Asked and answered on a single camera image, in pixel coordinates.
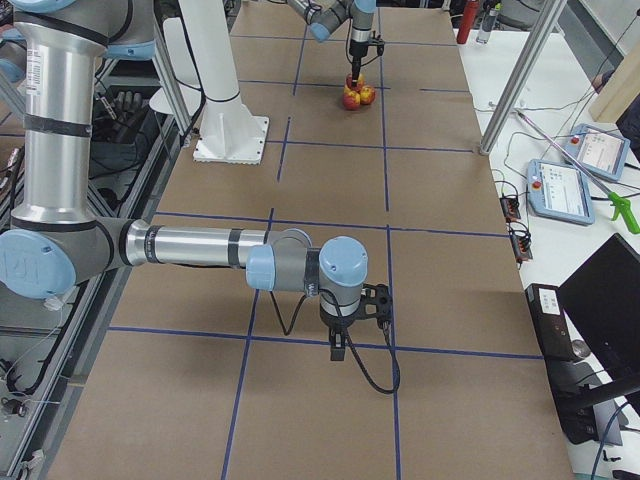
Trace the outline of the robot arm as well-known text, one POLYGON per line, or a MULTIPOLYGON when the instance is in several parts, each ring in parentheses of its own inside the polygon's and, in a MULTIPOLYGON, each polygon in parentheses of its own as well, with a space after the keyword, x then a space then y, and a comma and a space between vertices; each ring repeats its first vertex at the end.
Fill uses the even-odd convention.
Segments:
POLYGON ((313 1, 286 1, 310 27, 311 34, 318 42, 324 42, 345 22, 350 22, 347 58, 351 65, 351 86, 355 87, 360 78, 363 59, 371 46, 381 46, 384 42, 372 31, 375 1, 334 1, 323 7, 313 1))
POLYGON ((1 237, 1 280, 45 299, 100 273, 145 263, 242 269, 248 285, 318 297, 331 357, 354 348, 366 316, 368 256, 339 236, 314 247, 298 229, 156 226, 94 215, 87 204, 98 58, 147 60, 156 51, 149 1, 17 1, 26 42, 24 197, 1 237))

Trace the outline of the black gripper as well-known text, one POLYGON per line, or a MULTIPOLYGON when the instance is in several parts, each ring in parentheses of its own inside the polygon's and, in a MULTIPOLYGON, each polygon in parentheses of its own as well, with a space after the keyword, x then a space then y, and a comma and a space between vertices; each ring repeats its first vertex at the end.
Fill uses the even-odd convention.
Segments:
POLYGON ((351 56, 351 81, 350 84, 357 84, 361 74, 361 60, 367 56, 368 42, 349 42, 349 55, 351 56))
POLYGON ((345 339, 342 331, 336 330, 350 327, 364 315, 364 306, 355 303, 347 306, 335 307, 325 299, 320 300, 320 317, 328 326, 330 342, 330 359, 344 360, 345 339))

